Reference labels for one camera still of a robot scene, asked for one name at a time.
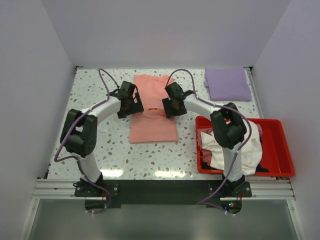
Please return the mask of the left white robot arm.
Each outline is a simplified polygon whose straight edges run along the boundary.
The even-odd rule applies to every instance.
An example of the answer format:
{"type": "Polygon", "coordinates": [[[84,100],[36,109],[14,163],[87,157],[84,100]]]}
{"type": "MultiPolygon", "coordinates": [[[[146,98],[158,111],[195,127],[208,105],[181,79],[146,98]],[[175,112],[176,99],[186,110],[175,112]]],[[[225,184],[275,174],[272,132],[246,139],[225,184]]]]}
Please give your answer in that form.
{"type": "Polygon", "coordinates": [[[102,173],[94,155],[98,125],[113,114],[123,119],[143,111],[138,87],[127,81],[123,81],[118,89],[108,91],[106,99],[101,102],[82,110],[68,111],[57,154],[65,148],[70,156],[64,157],[63,160],[76,159],[81,178],[87,182],[85,189],[92,196],[99,196],[104,190],[104,184],[99,181],[102,173]]]}

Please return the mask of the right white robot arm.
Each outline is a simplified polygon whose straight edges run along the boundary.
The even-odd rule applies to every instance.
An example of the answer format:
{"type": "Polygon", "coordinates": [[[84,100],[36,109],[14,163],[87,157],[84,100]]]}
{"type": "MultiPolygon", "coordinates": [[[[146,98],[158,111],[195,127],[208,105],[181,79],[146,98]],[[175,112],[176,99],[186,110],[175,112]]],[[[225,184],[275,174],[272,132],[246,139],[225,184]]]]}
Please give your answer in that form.
{"type": "Polygon", "coordinates": [[[192,90],[183,91],[176,82],[166,85],[165,91],[168,97],[162,100],[162,104],[167,118],[194,112],[211,121],[214,138],[223,152],[226,181],[222,189],[227,196],[235,196],[241,190],[240,183],[245,181],[240,154],[252,135],[248,119],[234,103],[213,104],[199,98],[192,90]]]}

